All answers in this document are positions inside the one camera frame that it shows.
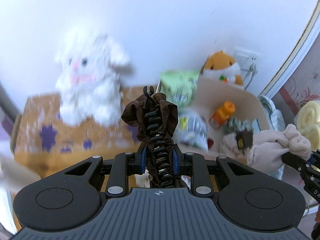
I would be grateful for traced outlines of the yellow rolled towel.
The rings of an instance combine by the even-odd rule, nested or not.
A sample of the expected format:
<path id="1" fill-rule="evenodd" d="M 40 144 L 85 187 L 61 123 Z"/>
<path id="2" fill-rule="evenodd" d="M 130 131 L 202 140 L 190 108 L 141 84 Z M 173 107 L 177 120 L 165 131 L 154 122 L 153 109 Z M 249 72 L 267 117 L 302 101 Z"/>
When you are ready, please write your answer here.
<path id="1" fill-rule="evenodd" d="M 320 106 L 319 100 L 307 102 L 298 112 L 295 119 L 298 131 L 310 141 L 311 150 L 319 150 L 319 121 Z"/>

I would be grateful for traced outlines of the orange hamster plush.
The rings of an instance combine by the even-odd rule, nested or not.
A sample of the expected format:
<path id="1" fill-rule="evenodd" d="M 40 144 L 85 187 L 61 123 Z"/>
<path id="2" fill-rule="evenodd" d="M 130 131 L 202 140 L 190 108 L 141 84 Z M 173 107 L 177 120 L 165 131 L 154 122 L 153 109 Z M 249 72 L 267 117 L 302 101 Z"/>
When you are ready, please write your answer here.
<path id="1" fill-rule="evenodd" d="M 223 50 L 210 54 L 202 67 L 201 74 L 209 79 L 243 87 L 241 69 L 236 60 Z"/>

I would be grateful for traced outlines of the beige plush cloth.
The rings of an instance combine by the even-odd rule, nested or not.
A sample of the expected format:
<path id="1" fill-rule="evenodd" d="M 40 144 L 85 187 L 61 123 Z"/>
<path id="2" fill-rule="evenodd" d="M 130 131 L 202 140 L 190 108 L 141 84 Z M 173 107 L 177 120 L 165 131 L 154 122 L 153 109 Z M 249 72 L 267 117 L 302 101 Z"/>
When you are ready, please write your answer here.
<path id="1" fill-rule="evenodd" d="M 311 155 L 311 144 L 293 124 L 284 131 L 263 130 L 253 135 L 253 146 L 246 153 L 247 165 L 266 174 L 283 166 L 281 156 L 290 152 L 304 160 Z"/>

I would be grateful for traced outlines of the green snack packet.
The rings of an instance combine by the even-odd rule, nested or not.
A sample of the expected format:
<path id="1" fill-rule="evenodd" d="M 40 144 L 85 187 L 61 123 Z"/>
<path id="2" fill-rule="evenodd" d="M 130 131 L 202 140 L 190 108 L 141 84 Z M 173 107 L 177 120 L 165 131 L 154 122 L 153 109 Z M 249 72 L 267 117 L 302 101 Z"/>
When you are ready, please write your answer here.
<path id="1" fill-rule="evenodd" d="M 199 70 L 170 70 L 160 75 L 160 92 L 178 107 L 188 107 L 195 98 Z"/>

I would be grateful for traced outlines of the beige plastic storage bin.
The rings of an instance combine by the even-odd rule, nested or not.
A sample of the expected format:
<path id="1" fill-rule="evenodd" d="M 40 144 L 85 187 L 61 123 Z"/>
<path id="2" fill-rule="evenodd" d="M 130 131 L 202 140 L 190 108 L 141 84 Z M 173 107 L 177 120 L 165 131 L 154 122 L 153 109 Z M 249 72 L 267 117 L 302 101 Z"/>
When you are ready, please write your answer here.
<path id="1" fill-rule="evenodd" d="M 211 117 L 225 102 L 233 103 L 235 111 L 220 127 L 211 124 Z M 178 144 L 181 152 L 195 152 L 206 159 L 215 160 L 220 155 L 220 144 L 226 132 L 269 129 L 264 108 L 252 93 L 219 80 L 199 76 L 197 90 L 189 110 L 197 113 L 206 123 L 208 139 L 213 141 L 208 151 L 198 147 Z"/>

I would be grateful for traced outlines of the patterned brown purple mat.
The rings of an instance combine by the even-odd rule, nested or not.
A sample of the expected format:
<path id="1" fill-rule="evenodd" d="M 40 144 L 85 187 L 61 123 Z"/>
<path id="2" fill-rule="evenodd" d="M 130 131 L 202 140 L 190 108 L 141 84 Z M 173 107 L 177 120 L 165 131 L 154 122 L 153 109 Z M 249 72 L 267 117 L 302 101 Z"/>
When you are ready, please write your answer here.
<path id="1" fill-rule="evenodd" d="M 59 94 L 27 98 L 23 114 L 16 118 L 11 135 L 14 159 L 46 177 L 93 155 L 112 159 L 139 146 L 137 129 L 118 122 L 108 128 L 87 119 L 67 126 L 60 117 Z"/>

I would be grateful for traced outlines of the white wall socket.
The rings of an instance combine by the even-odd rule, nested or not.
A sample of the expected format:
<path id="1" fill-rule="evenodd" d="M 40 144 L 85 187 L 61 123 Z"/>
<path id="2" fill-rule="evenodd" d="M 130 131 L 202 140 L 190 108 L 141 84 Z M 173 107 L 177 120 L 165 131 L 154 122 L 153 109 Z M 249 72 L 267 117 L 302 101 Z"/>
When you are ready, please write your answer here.
<path id="1" fill-rule="evenodd" d="M 248 49 L 236 47 L 233 51 L 232 57 L 240 66 L 244 89 L 247 90 L 258 73 L 260 54 Z"/>

